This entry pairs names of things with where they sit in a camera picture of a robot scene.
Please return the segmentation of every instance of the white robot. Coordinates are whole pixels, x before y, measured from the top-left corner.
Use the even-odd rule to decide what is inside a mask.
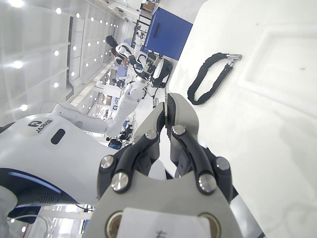
[[[7,216],[16,208],[97,203],[85,237],[117,237],[114,213],[122,215],[126,207],[199,215],[210,222],[212,237],[242,237],[229,207],[230,165],[198,144],[198,118],[182,96],[169,94],[166,104],[160,103],[139,126],[133,143],[119,151],[83,131],[117,134],[116,123],[121,129],[157,65],[151,57],[142,76],[125,90],[114,118],[102,121],[60,104],[50,114],[0,128],[1,238],[11,238]],[[151,179],[147,176],[159,157],[159,134],[165,124],[177,179]],[[154,174],[165,175],[164,167]]]
[[[135,51],[129,44],[127,43],[120,43],[116,46],[116,51],[121,58],[128,58],[130,60],[131,65],[134,65],[147,68],[147,57],[152,55],[151,57],[154,59],[156,58],[153,53],[148,53],[147,56],[140,51],[141,46],[139,46],[139,40],[137,41],[137,50]],[[149,79],[150,85],[153,87],[160,87],[164,88],[168,81],[168,78],[171,74],[173,69],[173,65],[167,59],[163,58],[156,58],[157,65],[155,67],[154,73],[151,74],[151,78]]]

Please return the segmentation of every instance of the white ceiling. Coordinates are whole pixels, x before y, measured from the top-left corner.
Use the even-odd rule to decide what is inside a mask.
[[[41,112],[50,111],[54,102],[65,102],[72,90],[80,92],[110,61],[110,47],[103,39],[124,33],[127,26],[97,0],[22,1],[24,5],[15,8],[8,0],[0,0],[0,126],[39,113],[44,103]],[[70,46],[75,45],[76,51],[70,50],[68,70],[70,17],[74,17]],[[23,63],[20,69],[12,67],[17,60]],[[26,111],[20,110],[22,104],[27,104]]]

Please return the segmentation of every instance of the ceiling light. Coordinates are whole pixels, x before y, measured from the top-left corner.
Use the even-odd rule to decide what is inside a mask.
[[[21,8],[24,4],[22,0],[9,0],[9,3],[11,4],[11,6],[17,7],[17,8]]]
[[[22,62],[20,60],[16,60],[14,63],[13,63],[13,67],[17,68],[17,69],[20,69],[22,67]]]
[[[26,104],[22,104],[21,107],[20,107],[20,110],[26,111],[27,110],[27,105]]]

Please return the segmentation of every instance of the white tabletop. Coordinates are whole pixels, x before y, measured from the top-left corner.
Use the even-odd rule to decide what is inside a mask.
[[[219,91],[193,106],[199,138],[231,163],[233,183],[268,238],[317,237],[317,0],[209,0],[171,92],[208,57],[242,54]],[[225,61],[196,93],[210,90]]]

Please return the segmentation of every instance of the cable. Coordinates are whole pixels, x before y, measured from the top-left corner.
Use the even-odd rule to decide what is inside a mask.
[[[79,206],[78,204],[76,204],[76,206],[79,207],[79,208],[81,208],[81,209],[88,210],[88,211],[91,211],[91,212],[94,211],[94,210],[91,210],[91,209],[88,209],[88,208],[81,207],[81,206]]]
[[[156,94],[156,92],[158,91],[158,89],[159,89],[159,87],[158,87],[158,88],[156,88],[156,90],[155,90],[155,93],[154,93],[154,95],[153,95],[153,101],[152,101],[152,104],[154,104],[155,94]]]
[[[47,221],[44,219],[44,217],[41,216],[41,215],[26,214],[26,215],[18,216],[18,217],[15,217],[15,218],[11,218],[11,219],[9,219],[9,220],[7,220],[7,221],[11,221],[12,219],[17,220],[17,219],[24,218],[24,217],[39,217],[39,218],[43,219],[43,221],[44,221],[45,224],[46,224],[46,231],[45,231],[45,233],[44,233],[44,235],[43,235],[43,238],[47,238],[47,233],[49,232],[49,225],[48,225]]]

